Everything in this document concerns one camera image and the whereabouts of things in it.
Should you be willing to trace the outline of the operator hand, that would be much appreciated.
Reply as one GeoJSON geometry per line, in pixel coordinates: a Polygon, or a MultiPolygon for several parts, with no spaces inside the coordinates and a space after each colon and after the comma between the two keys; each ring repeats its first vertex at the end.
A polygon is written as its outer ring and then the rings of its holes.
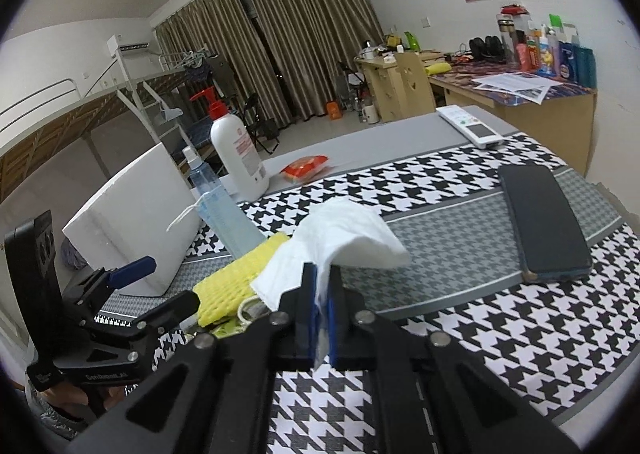
{"type": "Polygon", "coordinates": [[[39,395],[47,404],[73,416],[79,416],[81,411],[89,407],[87,393],[68,382],[61,382],[52,388],[41,391],[39,395]]]}

